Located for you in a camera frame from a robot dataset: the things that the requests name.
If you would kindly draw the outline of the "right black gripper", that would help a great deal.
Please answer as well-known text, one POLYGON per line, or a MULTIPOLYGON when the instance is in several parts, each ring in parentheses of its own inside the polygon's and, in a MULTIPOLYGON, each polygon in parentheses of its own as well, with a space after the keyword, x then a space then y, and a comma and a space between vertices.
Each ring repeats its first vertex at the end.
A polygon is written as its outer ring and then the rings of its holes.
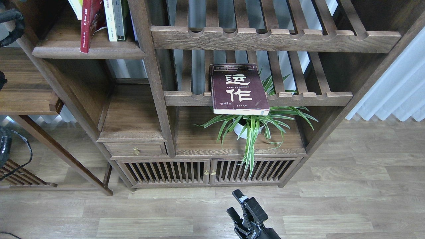
POLYGON ((267 213, 260 206, 255 197, 248 198, 239 189, 232 192, 232 195, 240 203, 245 218, 240 218, 233 207, 227 209, 227 214, 234 223, 235 233, 240 239, 280 239, 273 228, 265 228, 263 222, 269 219, 267 213))

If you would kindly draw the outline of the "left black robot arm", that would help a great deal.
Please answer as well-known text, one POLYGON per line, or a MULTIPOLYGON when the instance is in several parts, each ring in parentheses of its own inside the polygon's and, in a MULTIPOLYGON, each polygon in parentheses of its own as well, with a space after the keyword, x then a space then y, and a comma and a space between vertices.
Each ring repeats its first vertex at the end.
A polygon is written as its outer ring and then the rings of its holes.
MULTIPOLYGON (((15 23, 15 28, 12 31, 9 31, 8 36, 6 36, 4 39, 1 40, 1 47, 8 46, 15 42, 17 39, 21 38, 24 33, 25 29, 25 18, 22 12, 20 12, 18 9, 9 9, 5 12, 1 13, 0 17, 1 23, 7 23, 10 21, 13 21, 15 23)), ((9 176, 13 175, 16 171, 23 168, 27 164, 29 164, 33 159, 33 150, 29 143, 29 141, 20 133, 10 130, 7 127, 1 127, 0 129, 0 135, 1 135, 1 147, 0 147, 0 163, 1 168, 5 166, 6 162, 9 160, 10 151, 12 147, 12 133, 15 133, 18 135, 23 142, 26 143, 27 148, 30 153, 30 157, 28 162, 26 162, 23 165, 18 165, 15 169, 12 169, 10 172, 6 173, 1 177, 1 180, 5 180, 9 176)))

